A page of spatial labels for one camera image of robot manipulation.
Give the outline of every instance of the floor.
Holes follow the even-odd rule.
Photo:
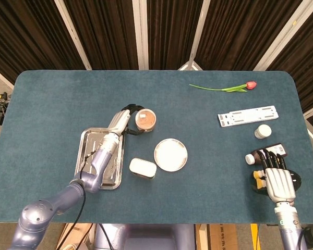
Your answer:
[[[3,93],[4,91],[8,94],[11,94],[11,89],[0,80],[0,93]],[[63,226],[64,225],[61,223],[51,223],[44,240],[38,247],[38,250],[55,249],[63,230]],[[0,223],[0,250],[7,249],[9,247],[15,228],[15,223]],[[237,225],[237,239],[239,246],[238,250],[253,249],[252,235],[249,224]],[[265,224],[260,225],[259,240],[262,250],[283,249],[279,230],[276,226],[267,226]]]

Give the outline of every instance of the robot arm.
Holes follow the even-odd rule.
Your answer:
[[[133,108],[137,110],[137,107],[142,108],[129,105],[112,119],[108,127],[110,133],[103,138],[91,162],[96,174],[80,171],[61,192],[50,198],[40,199],[23,209],[9,250],[36,249],[56,214],[60,215],[73,207],[83,198],[85,192],[96,193],[99,190],[104,171],[118,146],[119,136],[127,129]]]
[[[296,250],[300,244],[301,250],[307,250],[302,234],[302,227],[298,218],[298,213],[293,207],[296,193],[292,175],[296,173],[286,169],[284,159],[280,155],[274,155],[267,150],[257,151],[265,170],[267,192],[273,202],[276,203],[274,209],[278,219],[280,234],[285,250]]]

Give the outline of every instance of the teal tablecloth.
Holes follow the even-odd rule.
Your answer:
[[[203,91],[190,83],[225,88],[255,80],[247,93]],[[282,142],[287,166],[303,184],[295,206],[313,223],[313,151],[292,78],[255,71],[54,71],[22,73],[0,137],[0,221],[17,221],[23,207],[54,195],[72,179],[80,135],[107,127],[116,112],[135,103],[157,116],[153,132],[128,136],[118,189],[87,194],[81,222],[274,223],[274,204],[251,190],[258,167],[245,163],[253,149]],[[272,135],[254,137],[261,123],[221,128],[217,114],[275,105],[279,118],[264,122]],[[182,141],[186,166],[157,170],[153,180],[129,172],[132,158],[153,161],[165,138]],[[54,221],[73,222],[80,205]]]

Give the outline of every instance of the metal tray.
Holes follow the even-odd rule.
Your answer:
[[[84,161],[86,155],[96,150],[100,146],[103,137],[109,133],[106,128],[88,128],[83,131],[80,140],[79,153],[77,164],[75,167],[74,175],[76,175]],[[122,180],[122,167],[123,167],[123,154],[124,154],[124,137],[119,138],[119,144],[115,150],[110,162],[105,170],[103,182],[100,189],[112,190],[117,188]],[[91,166],[93,156],[87,159],[85,172],[95,173],[95,169]]]

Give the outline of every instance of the small white jar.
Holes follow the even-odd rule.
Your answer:
[[[271,128],[268,125],[260,125],[254,132],[257,139],[264,139],[271,135]]]

